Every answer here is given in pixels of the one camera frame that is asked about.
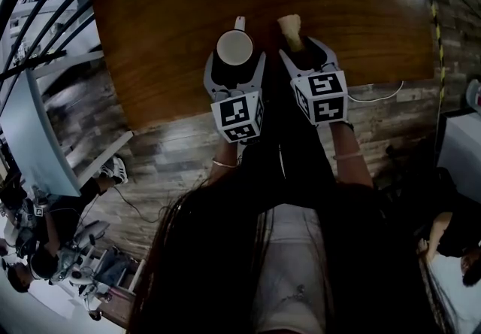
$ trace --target white mug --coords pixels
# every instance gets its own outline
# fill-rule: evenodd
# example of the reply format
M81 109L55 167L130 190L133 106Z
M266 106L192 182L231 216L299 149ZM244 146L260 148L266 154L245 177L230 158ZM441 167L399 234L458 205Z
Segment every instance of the white mug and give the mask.
M217 54L227 65L238 66L249 61L254 51L254 43L245 32L246 17L238 17L235 27L219 37L217 41Z

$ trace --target white bracelet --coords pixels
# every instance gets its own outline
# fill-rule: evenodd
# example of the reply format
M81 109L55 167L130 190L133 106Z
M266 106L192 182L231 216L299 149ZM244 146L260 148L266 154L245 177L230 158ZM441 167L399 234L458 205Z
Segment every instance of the white bracelet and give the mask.
M237 168L236 165L224 164L223 162L218 162L218 161L215 160L215 159L212 159L212 162L213 162L215 165L218 165L219 167L224 167L225 169L236 169L236 168Z
M337 155L334 155L332 158L334 160L346 160L346 159L351 159L353 157L358 157L358 156L362 156L362 152L359 150L355 153L348 153L347 155L340 155L340 156L337 156Z

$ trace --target wooden table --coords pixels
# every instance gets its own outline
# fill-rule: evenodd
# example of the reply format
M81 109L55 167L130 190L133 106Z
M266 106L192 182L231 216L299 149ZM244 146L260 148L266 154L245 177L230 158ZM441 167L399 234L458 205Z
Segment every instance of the wooden table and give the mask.
M246 16L247 31L280 68L278 17L337 54L349 85L433 77L425 0L94 0L107 66L130 127L210 110L204 65L217 38Z

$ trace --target white cube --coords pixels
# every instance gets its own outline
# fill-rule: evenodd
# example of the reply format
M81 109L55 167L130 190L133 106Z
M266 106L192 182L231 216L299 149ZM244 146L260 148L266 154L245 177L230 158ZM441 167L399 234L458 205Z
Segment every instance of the white cube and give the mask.
M217 129L229 143L261 135L264 105L259 92L231 97L210 106Z
M295 99L313 124L347 119L347 85L344 72L333 71L291 80Z

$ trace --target mug handle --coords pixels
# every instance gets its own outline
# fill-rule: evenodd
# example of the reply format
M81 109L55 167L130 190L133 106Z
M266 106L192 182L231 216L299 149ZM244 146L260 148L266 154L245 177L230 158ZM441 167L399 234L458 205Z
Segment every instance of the mug handle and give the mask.
M239 16L235 20L234 29L241 30L242 32L245 32L246 31L246 17Z

